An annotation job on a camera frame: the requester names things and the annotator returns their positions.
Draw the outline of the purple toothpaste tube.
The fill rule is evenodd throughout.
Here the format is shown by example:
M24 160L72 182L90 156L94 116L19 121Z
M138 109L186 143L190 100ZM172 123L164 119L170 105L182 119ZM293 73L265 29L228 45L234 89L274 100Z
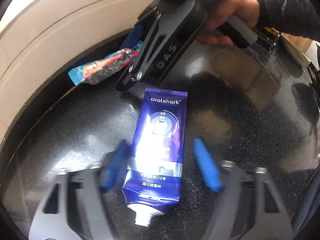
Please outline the purple toothpaste tube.
M122 187L139 226L180 201L187 100L187 92L145 90Z

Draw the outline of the blue snack wrapper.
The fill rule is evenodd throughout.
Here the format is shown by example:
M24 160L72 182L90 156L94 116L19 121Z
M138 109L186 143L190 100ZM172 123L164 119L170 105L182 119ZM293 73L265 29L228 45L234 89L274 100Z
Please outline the blue snack wrapper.
M103 59L75 67L68 72L68 76L76 86L80 83L97 85L129 66L138 56L142 44L142 41L137 41L132 48L123 48Z

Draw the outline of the dark jacket right sleeve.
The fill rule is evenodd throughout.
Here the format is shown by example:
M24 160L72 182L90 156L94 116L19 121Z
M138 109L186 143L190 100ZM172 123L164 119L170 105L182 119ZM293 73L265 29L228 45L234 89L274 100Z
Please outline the dark jacket right sleeve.
M319 15L309 0L257 0L258 26L319 41Z

